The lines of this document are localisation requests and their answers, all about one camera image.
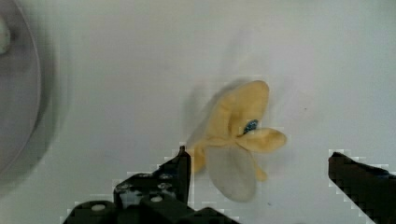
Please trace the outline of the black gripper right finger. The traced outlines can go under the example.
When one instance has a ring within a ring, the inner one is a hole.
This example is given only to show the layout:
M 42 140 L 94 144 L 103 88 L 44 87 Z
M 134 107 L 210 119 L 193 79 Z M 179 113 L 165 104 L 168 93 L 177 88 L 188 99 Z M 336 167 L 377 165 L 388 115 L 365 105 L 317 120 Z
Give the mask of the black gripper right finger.
M 328 177 L 375 224 L 395 224 L 395 175 L 334 152 Z

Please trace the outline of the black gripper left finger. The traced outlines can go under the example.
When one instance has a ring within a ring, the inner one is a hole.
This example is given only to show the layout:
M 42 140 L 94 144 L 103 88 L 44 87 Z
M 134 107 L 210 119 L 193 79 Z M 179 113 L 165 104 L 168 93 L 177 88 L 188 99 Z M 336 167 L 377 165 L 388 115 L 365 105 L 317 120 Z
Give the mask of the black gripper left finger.
M 177 155 L 152 173 L 138 173 L 113 190 L 114 204 L 120 209 L 138 206 L 145 196 L 167 195 L 186 203 L 191 182 L 191 156 L 181 146 Z

